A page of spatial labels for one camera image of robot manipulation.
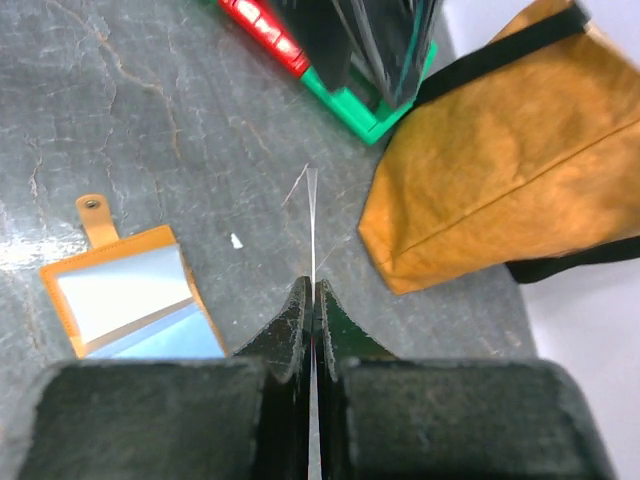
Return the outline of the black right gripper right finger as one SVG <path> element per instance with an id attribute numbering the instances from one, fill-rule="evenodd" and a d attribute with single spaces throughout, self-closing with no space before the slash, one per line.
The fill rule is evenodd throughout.
<path id="1" fill-rule="evenodd" d="M 315 291 L 326 479 L 612 479 L 587 401 L 541 359 L 402 360 Z"/>

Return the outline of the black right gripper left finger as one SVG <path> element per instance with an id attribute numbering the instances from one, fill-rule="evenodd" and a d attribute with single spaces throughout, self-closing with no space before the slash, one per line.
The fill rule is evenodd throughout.
<path id="1" fill-rule="evenodd" d="M 9 423 L 13 479 L 304 479 L 312 285 L 234 355 L 46 368 Z"/>

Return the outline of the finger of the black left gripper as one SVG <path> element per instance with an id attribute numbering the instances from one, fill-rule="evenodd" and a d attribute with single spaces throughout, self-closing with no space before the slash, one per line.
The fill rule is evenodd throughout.
<path id="1" fill-rule="evenodd" d="M 272 9 L 329 92 L 345 86 L 352 53 L 351 41 L 330 0 L 274 0 Z"/>
<path id="2" fill-rule="evenodd" d="M 410 102 L 422 82 L 442 3 L 352 0 L 334 6 L 389 107 Z"/>

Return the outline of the yellow leather card holder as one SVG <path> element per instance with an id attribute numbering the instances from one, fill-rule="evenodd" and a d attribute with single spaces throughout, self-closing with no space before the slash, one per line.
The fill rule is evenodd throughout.
<path id="1" fill-rule="evenodd" d="M 40 275 L 77 357 L 227 355 L 168 225 L 122 238 L 104 196 L 81 196 L 76 209 L 89 250 L 43 267 Z"/>

